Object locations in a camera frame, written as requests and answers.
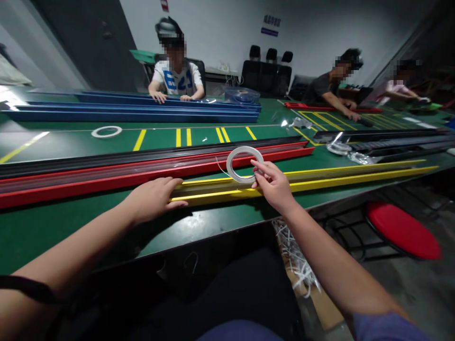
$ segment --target white tape roll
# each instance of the white tape roll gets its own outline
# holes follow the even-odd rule
[[[98,134],[100,131],[107,130],[107,129],[115,129],[116,131],[111,134],[108,134],[108,135]],[[106,127],[101,127],[101,128],[93,130],[91,135],[96,138],[110,138],[110,137],[117,136],[121,132],[122,132],[122,128],[120,128],[119,126],[106,126]]]
[[[248,147],[248,146],[238,147],[238,148],[234,149],[233,151],[231,151],[231,154],[229,154],[229,156],[227,157],[226,169],[227,169],[227,173],[229,174],[229,176],[231,178],[233,178],[235,181],[240,182],[240,183],[253,183],[256,181],[256,177],[254,175],[249,176],[249,177],[241,177],[237,173],[235,173],[234,170],[232,169],[232,160],[235,158],[235,156],[237,154],[240,154],[240,153],[251,154],[259,162],[264,162],[264,158],[262,157],[262,154],[260,151],[258,151],[257,149],[255,149],[253,147]]]

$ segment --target stool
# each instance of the stool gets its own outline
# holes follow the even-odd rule
[[[385,202],[368,202],[336,215],[327,216],[322,220],[324,230],[326,230],[329,220],[334,219],[344,223],[338,217],[355,210],[361,210],[363,216],[361,220],[333,228],[333,231],[340,238],[343,247],[351,255],[355,251],[362,251],[359,261],[367,262],[401,257],[410,257],[416,260],[436,260],[441,258],[441,249],[433,234],[409,214]],[[370,226],[382,241],[365,244],[359,234],[353,229],[353,226],[360,224]],[[349,245],[340,232],[343,229],[349,229],[359,240],[360,246]],[[391,247],[396,252],[382,256],[365,256],[367,250],[385,246]]]

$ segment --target wrist strap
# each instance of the wrist strap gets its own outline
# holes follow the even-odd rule
[[[62,304],[46,284],[20,276],[0,275],[0,289],[12,289],[42,304]]]

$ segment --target sign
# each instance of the sign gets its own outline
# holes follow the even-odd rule
[[[167,5],[167,0],[161,0],[161,8],[164,12],[169,12],[169,6]]]
[[[262,22],[261,33],[269,36],[278,36],[278,30],[280,29],[281,19],[266,14]]]

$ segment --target black hair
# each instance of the black hair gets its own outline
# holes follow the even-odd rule
[[[417,71],[422,67],[422,61],[418,59],[405,59],[398,61],[395,75],[403,71]]]
[[[158,40],[164,47],[184,47],[185,39],[179,24],[171,17],[161,18],[155,25]]]
[[[358,48],[347,49],[346,52],[337,58],[335,65],[340,63],[349,63],[351,64],[352,70],[359,70],[364,64],[362,57],[360,56],[361,53],[362,51]]]

